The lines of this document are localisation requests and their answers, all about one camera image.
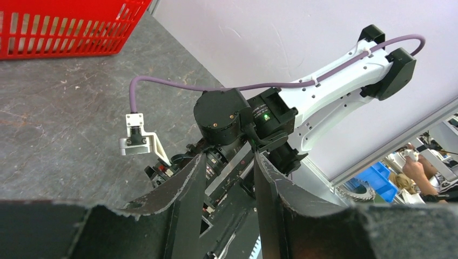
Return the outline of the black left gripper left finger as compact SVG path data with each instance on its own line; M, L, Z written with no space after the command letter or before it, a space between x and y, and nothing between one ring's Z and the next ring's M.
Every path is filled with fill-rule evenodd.
M116 209L81 200L1 201L1 258L200 258L206 156Z

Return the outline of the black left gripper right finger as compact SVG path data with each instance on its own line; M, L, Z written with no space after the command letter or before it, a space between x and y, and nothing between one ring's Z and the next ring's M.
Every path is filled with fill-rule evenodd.
M255 154L264 258L457 258L457 205L339 206L293 183Z

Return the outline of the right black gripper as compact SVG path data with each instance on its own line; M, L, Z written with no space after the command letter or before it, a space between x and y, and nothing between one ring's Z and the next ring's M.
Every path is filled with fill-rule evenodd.
M211 148L215 148L215 145L198 142L197 144L188 144L186 148L187 151L185 153L172 156L169 164L158 159L153 166L146 166L144 168L144 172L151 181L153 188L157 188L179 173L196 155L200 153L209 155Z

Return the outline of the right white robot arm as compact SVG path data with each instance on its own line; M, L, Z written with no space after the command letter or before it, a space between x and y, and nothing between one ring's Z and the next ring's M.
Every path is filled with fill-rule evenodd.
M414 38L386 40L370 25L346 55L296 82L261 84L262 92L250 99L243 97L241 88L203 91L193 109L202 139L169 161L147 166L146 174L158 186L204 153L207 183L212 183L245 144L267 152L280 172L291 174L343 118L372 100L391 97L410 82L414 54L403 48L386 52L385 47Z

